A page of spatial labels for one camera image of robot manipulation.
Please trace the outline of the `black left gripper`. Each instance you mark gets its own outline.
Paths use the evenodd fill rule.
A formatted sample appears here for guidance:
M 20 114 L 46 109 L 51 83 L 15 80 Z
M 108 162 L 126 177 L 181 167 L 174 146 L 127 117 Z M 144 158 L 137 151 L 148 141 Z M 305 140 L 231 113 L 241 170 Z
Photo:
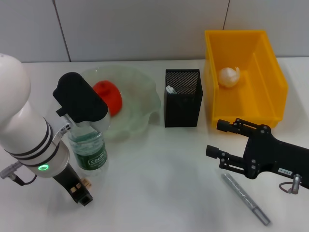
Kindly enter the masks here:
M 69 193 L 76 203 L 86 206 L 93 200 L 92 195 L 69 163 L 65 169 L 54 176 L 53 179 Z

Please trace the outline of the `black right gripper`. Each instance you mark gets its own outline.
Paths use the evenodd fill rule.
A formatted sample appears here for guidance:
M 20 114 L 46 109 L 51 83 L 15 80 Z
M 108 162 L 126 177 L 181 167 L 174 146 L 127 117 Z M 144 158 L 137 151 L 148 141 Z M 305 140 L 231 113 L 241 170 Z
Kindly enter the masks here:
M 206 156 L 219 159 L 219 168 L 249 179 L 256 179 L 262 172 L 272 172 L 292 179 L 301 176 L 301 186 L 309 188 L 309 150 L 276 139 L 269 126 L 257 125 L 240 118 L 233 123 L 219 119 L 217 130 L 248 137 L 242 157 L 231 155 L 207 145 Z

